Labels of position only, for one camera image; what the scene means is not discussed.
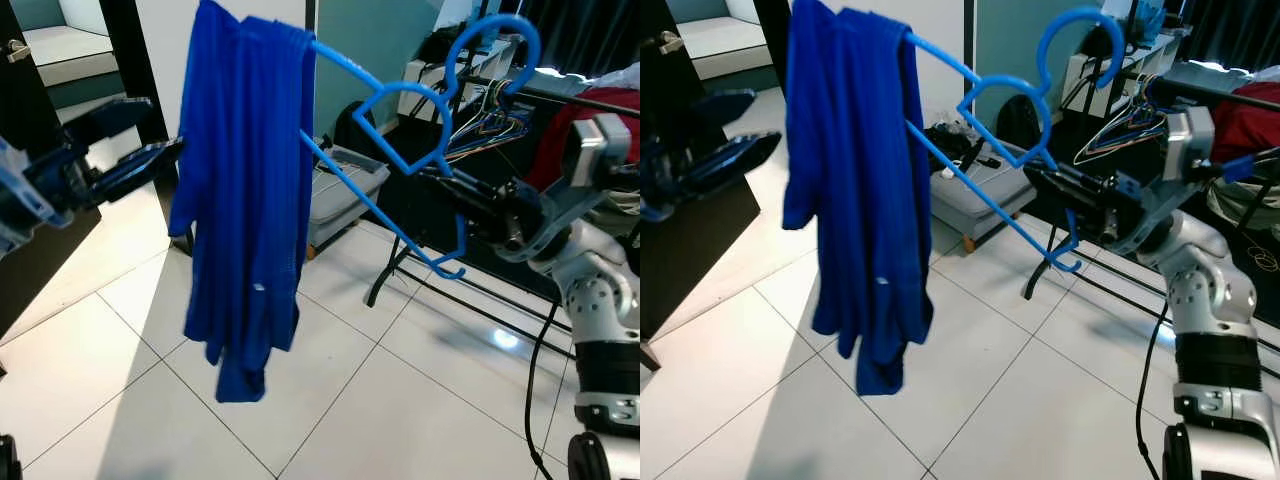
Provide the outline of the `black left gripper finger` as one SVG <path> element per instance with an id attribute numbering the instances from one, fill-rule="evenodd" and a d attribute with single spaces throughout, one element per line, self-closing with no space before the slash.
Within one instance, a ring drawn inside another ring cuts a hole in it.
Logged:
<path id="1" fill-rule="evenodd" d="M 95 200 L 118 201 L 156 180 L 163 173 L 175 169 L 184 148 L 183 140 L 148 143 L 137 148 L 95 179 Z"/>
<path id="2" fill-rule="evenodd" d="M 726 90 L 700 100 L 700 119 L 708 125 L 727 125 L 739 120 L 755 102 L 754 90 Z"/>
<path id="3" fill-rule="evenodd" d="M 695 165 L 695 192 L 714 193 L 756 169 L 776 151 L 781 133 L 741 134 L 728 140 Z"/>
<path id="4" fill-rule="evenodd" d="M 141 123 L 154 106 L 146 97 L 113 99 L 63 124 L 69 141 L 100 141 Z"/>

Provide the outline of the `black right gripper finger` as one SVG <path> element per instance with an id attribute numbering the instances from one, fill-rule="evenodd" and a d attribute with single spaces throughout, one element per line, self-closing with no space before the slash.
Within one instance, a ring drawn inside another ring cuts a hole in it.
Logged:
<path id="1" fill-rule="evenodd" d="M 465 216 L 492 215 L 492 195 L 472 186 L 442 186 L 440 196 Z"/>
<path id="2" fill-rule="evenodd" d="M 1082 174 L 1069 166 L 1029 165 L 1025 166 L 1025 175 L 1042 195 L 1085 195 L 1085 186 L 1080 183 Z"/>
<path id="3" fill-rule="evenodd" d="M 445 173 L 439 168 L 424 168 L 419 182 L 436 195 L 481 195 L 481 182 L 460 170 Z"/>
<path id="4" fill-rule="evenodd" d="M 1044 193 L 1078 216 L 1091 215 L 1091 192 L 1074 186 L 1046 186 Z"/>

